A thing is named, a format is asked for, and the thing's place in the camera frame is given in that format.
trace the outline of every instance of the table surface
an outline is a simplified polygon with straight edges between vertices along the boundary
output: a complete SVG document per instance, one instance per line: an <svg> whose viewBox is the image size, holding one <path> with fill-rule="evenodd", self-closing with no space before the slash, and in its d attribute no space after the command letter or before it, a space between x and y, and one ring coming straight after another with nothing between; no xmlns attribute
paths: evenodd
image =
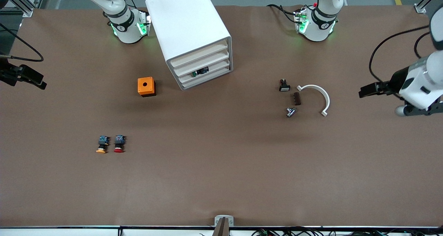
<svg viewBox="0 0 443 236"><path fill-rule="evenodd" d="M374 82L373 49L428 23L411 6L347 6L314 43L269 7L217 7L233 39L234 71L187 91L169 72L155 33L134 45L112 35L100 10L35 10L19 36L45 60L47 82L0 84L0 225L439 226L443 219L441 115L400 118L393 96L359 99ZM384 45L383 79L416 61L424 33ZM422 55L433 51L428 37ZM35 57L16 42L16 56ZM158 94L141 98L137 78ZM317 84L291 92L279 80ZM97 154L100 135L127 136L126 152Z"/></svg>

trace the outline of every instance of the white curved handle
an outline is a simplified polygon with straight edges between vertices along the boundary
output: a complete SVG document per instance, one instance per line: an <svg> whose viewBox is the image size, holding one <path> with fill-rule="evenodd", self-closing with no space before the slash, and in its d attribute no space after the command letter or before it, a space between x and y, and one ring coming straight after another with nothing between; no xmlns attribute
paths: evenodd
<svg viewBox="0 0 443 236"><path fill-rule="evenodd" d="M326 107L322 110L322 115L326 117L326 115L328 115L328 113L326 113L326 110L329 108L329 105L331 104L331 99L329 98L328 93L325 91L325 89L321 88L318 85L305 85L303 87L297 86L297 89L299 91L301 91L301 90L303 90L305 88L312 88L312 89L315 89L315 90L321 92L321 94L323 94L323 96L326 99Z"/></svg>

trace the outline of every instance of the orange box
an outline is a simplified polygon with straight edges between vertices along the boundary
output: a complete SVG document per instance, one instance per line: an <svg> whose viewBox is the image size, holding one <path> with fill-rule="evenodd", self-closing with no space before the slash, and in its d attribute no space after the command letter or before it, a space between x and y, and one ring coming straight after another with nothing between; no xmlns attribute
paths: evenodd
<svg viewBox="0 0 443 236"><path fill-rule="evenodd" d="M138 93L142 97L152 97L157 95L155 92L155 81L152 77L139 78L137 87Z"/></svg>

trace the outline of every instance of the white electrical enclosure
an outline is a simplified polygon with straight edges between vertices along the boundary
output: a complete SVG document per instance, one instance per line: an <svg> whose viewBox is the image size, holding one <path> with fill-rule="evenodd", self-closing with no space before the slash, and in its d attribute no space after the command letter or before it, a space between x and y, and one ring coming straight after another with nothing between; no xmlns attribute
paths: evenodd
<svg viewBox="0 0 443 236"><path fill-rule="evenodd" d="M231 35L211 0L146 0L146 7L182 90L233 70Z"/></svg>

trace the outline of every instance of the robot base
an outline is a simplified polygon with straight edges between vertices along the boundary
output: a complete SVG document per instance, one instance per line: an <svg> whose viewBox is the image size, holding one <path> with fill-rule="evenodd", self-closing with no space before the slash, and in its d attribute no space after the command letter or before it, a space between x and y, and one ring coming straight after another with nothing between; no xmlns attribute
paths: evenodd
<svg viewBox="0 0 443 236"><path fill-rule="evenodd" d="M298 34L302 34L306 37L306 39L311 40L313 42L321 42L328 37L330 33L332 33L332 29L334 28L335 22L329 26L327 29L320 29L316 23L312 21L311 17L312 10L304 9L300 11L300 14L306 14L306 18L301 19L302 24L296 23L296 31Z"/></svg>

